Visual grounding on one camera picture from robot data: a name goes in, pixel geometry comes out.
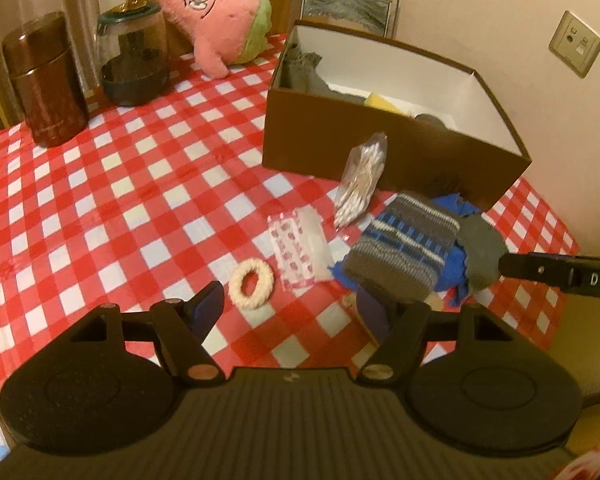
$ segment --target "white hair tie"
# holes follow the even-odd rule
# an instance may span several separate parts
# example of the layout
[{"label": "white hair tie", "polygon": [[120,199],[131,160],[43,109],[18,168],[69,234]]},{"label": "white hair tie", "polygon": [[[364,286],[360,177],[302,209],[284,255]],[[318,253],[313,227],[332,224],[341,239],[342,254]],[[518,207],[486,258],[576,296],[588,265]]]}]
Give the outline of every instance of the white hair tie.
[{"label": "white hair tie", "polygon": [[[247,274],[255,272],[258,283],[250,296],[242,293],[242,282]],[[229,299],[232,303],[244,310],[254,310],[267,303],[273,291],[273,271],[267,262],[257,258],[244,260],[234,270],[229,279]]]}]

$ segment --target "wall socket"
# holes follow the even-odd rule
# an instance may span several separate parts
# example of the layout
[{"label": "wall socket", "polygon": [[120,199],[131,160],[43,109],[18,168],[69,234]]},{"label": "wall socket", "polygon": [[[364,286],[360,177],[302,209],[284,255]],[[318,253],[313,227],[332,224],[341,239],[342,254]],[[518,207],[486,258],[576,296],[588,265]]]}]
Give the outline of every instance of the wall socket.
[{"label": "wall socket", "polygon": [[600,53],[600,35],[566,10],[549,49],[584,78]]}]

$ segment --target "green lid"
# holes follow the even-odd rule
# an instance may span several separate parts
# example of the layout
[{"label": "green lid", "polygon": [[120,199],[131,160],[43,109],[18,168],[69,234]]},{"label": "green lid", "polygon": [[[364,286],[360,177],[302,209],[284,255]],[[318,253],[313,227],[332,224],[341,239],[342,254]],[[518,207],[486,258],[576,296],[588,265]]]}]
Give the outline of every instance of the green lid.
[{"label": "green lid", "polygon": [[98,17],[98,25],[128,22],[146,18],[160,11],[160,5],[154,1],[135,0],[109,9]]}]

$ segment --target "jar lid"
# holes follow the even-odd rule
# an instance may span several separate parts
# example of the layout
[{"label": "jar lid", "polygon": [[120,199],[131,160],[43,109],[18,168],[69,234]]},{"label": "jar lid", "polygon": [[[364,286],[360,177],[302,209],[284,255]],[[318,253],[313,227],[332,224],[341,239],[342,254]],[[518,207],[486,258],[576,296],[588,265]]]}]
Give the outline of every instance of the jar lid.
[{"label": "jar lid", "polygon": [[70,47],[62,12],[50,12],[24,23],[2,40],[10,76],[20,76],[60,56]]},{"label": "jar lid", "polygon": [[153,0],[134,0],[109,9],[98,17],[98,25],[112,25],[146,18],[160,11],[160,5]]}]

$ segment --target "gingham tablecloth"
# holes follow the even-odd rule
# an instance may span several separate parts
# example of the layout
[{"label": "gingham tablecloth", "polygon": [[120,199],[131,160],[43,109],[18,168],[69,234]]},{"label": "gingham tablecloth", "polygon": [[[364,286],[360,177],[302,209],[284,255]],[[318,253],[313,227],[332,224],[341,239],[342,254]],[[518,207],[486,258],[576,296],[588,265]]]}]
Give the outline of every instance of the gingham tablecloth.
[{"label": "gingham tablecloth", "polygon": [[[0,387],[26,359],[89,309],[123,311],[188,299],[227,283],[238,262],[275,268],[267,216],[312,205],[336,258],[391,199],[378,193],[347,241],[330,227],[336,182],[262,167],[267,87],[283,38],[254,63],[212,81],[190,57],[174,62],[173,89],[142,107],[91,102],[88,129],[59,148],[33,144],[26,126],[0,132]],[[577,247],[525,180],[486,217],[512,250]],[[358,368],[374,348],[340,305],[335,282],[283,292],[238,311],[229,301],[204,342],[226,372],[237,365]],[[544,285],[503,280],[478,301],[542,347],[564,298]],[[148,344],[130,346],[147,358]],[[432,355],[445,351],[434,348]]]}]

